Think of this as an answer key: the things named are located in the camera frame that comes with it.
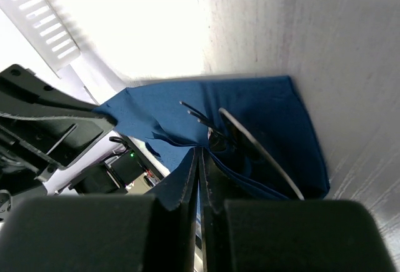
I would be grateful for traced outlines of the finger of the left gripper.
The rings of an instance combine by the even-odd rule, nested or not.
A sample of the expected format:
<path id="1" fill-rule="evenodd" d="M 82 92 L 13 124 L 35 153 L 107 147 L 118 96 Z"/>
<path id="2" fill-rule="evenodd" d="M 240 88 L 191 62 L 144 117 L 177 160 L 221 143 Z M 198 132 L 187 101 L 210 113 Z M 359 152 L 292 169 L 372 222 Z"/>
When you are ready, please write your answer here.
<path id="1" fill-rule="evenodd" d="M 18 64 L 1 72 L 1 156 L 32 171 L 70 167 L 115 126 Z"/>

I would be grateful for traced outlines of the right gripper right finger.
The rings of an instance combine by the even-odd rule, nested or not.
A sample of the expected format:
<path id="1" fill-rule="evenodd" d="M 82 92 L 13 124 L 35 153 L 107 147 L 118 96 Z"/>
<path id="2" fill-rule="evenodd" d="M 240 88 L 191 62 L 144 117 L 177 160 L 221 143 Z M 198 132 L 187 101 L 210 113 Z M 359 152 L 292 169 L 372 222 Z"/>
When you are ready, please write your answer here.
<path id="1" fill-rule="evenodd" d="M 378 227 L 352 201 L 252 199 L 198 153 L 205 271 L 394 271 Z"/>

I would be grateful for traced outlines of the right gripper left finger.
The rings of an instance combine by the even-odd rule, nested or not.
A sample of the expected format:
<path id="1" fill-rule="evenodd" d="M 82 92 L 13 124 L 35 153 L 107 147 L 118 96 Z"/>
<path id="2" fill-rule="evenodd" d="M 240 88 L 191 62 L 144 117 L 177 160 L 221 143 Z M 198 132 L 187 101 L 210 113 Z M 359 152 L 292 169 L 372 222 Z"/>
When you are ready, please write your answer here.
<path id="1" fill-rule="evenodd" d="M 192 271 L 199 150 L 143 195 L 47 196 L 1 229 L 2 271 Z"/>

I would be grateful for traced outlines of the blue paper napkin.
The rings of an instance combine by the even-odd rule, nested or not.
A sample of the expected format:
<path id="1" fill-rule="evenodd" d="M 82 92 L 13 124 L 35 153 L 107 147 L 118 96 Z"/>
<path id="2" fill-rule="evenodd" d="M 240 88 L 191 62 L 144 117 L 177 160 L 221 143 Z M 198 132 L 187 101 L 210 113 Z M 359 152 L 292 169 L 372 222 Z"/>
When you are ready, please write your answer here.
<path id="1" fill-rule="evenodd" d="M 168 81 L 126 88 L 96 108 L 116 122 L 116 131 L 147 144 L 170 171 L 191 148 L 207 152 L 223 173 L 257 198 L 287 200 L 296 195 L 267 162 L 251 159 L 198 123 L 184 101 L 234 141 L 219 108 L 227 109 L 262 144 L 306 199 L 330 189 L 323 153 L 306 107 L 289 76 L 206 81 Z"/>

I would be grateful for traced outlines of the silver spoon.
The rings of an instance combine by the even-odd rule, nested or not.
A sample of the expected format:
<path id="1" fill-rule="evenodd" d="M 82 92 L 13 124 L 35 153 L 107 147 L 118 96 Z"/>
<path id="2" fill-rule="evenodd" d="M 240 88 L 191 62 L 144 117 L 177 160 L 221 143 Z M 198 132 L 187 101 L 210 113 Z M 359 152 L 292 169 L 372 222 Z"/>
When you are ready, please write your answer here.
<path id="1" fill-rule="evenodd" d="M 262 146 L 262 144 L 248 131 L 227 109 L 219 108 L 219 114 L 224 121 L 229 133 L 234 138 L 234 142 L 243 149 L 246 154 L 253 160 L 264 159 L 272 170 L 278 173 L 288 186 L 293 190 L 299 200 L 304 201 L 305 198 L 281 165 L 271 156 L 271 154 Z"/>

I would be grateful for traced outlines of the silver fork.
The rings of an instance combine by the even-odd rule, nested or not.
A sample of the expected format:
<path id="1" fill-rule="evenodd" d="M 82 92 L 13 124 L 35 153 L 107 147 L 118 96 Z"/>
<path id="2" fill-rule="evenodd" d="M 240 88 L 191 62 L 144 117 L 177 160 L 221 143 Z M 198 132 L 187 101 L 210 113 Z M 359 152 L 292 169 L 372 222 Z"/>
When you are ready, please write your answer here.
<path id="1" fill-rule="evenodd" d="M 194 107 L 190 106 L 188 103 L 185 103 L 184 101 L 179 101 L 179 103 L 180 105 L 183 105 L 187 108 L 187 113 L 190 114 L 191 116 L 194 116 L 197 119 L 198 123 L 203 124 L 207 127 L 207 133 L 209 139 L 213 136 L 215 138 L 222 139 L 226 143 L 229 143 L 233 146 L 236 145 L 236 143 L 233 140 L 231 140 L 220 130 L 218 130 L 218 128 L 203 113 L 201 113 Z"/>

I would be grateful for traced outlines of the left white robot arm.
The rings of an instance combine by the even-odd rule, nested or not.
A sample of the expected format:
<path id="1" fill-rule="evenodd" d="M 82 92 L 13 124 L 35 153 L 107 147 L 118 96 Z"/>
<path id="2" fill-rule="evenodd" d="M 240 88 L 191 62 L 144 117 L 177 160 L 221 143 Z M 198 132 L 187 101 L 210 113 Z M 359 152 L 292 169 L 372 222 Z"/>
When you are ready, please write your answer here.
<path id="1" fill-rule="evenodd" d="M 101 156 L 70 177 L 62 189 L 79 194 L 125 194 L 144 176 L 163 175 L 126 136 L 113 136 L 116 121 L 94 106 L 57 90 L 18 64 L 1 73 L 1 221 L 31 198 L 45 196 L 45 183 L 76 164 L 103 138 L 121 149 Z"/>

